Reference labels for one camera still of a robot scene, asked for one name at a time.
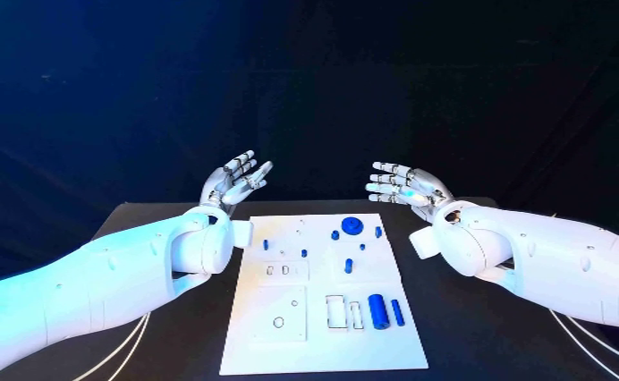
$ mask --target black backdrop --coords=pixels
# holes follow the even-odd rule
[[[0,0],[0,275],[252,148],[254,199],[371,162],[619,228],[619,0]]]

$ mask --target blue object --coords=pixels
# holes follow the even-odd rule
[[[368,304],[371,305],[371,323],[373,324],[373,328],[384,330],[389,326],[389,318],[386,317],[382,296],[372,294],[368,298]]]
[[[346,217],[342,220],[342,230],[349,235],[359,235],[363,232],[363,224],[356,217]]]
[[[398,326],[402,326],[405,323],[404,323],[402,311],[399,310],[399,304],[397,303],[397,299],[391,301],[391,306],[394,307],[395,323]]]

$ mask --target cable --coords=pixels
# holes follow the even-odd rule
[[[570,332],[570,329],[567,329],[567,327],[564,326],[564,322],[558,319],[557,315],[554,314],[554,311],[551,309],[548,309],[548,311],[552,314],[554,319],[557,320],[557,323],[561,325],[561,328],[564,329],[564,331],[567,332],[567,334],[570,335],[570,338],[574,340],[574,342],[577,343],[577,346],[580,347],[580,349],[583,350],[583,352],[590,356],[590,358],[593,359],[593,361],[600,365],[600,367],[606,370],[606,372],[609,372],[609,374],[619,379],[619,375],[616,375],[613,373],[613,371],[609,369],[609,367],[597,360],[596,356],[590,353],[590,351],[587,350],[587,348],[584,347],[584,345],[580,343],[580,341],[577,340],[577,338],[574,337],[574,335]]]
[[[567,319],[577,325],[577,328],[584,332],[588,338],[596,341],[596,343],[606,348],[606,350],[612,351],[619,356],[619,351],[577,323],[577,321],[565,316]]]
[[[127,365],[128,359],[131,358],[132,351],[134,351],[134,350],[135,350],[135,348],[138,347],[138,343],[140,343],[141,335],[144,334],[145,325],[148,324],[148,318],[150,318],[150,317],[151,317],[151,313],[148,313],[148,314],[145,315],[145,319],[144,319],[144,326],[143,326],[143,328],[141,328],[141,332],[140,332],[140,335],[138,335],[138,339],[135,340],[135,343],[132,344],[131,351],[128,352],[128,355],[127,355],[125,359],[122,360],[122,363],[121,363],[121,365],[119,365],[119,368],[115,370],[115,373],[109,376],[109,379],[108,379],[107,381],[112,381],[112,379],[114,379],[114,378],[115,378],[115,376],[118,375],[118,373],[119,373],[119,371],[121,371],[122,367]]]
[[[98,363],[98,365],[83,374],[81,374],[73,381],[81,381],[102,365],[104,363],[118,354],[118,352],[122,350],[122,348],[125,347],[128,341],[131,340],[131,338],[135,336],[135,333],[138,332],[140,326],[144,323],[145,320],[145,316],[148,316],[148,314],[145,314],[144,316],[141,316],[140,322],[135,324],[135,327],[132,329],[132,332],[128,334],[128,337],[125,339],[125,341],[118,345],[118,347],[115,348],[115,350],[109,353],[109,355],[101,360],[101,362]]]

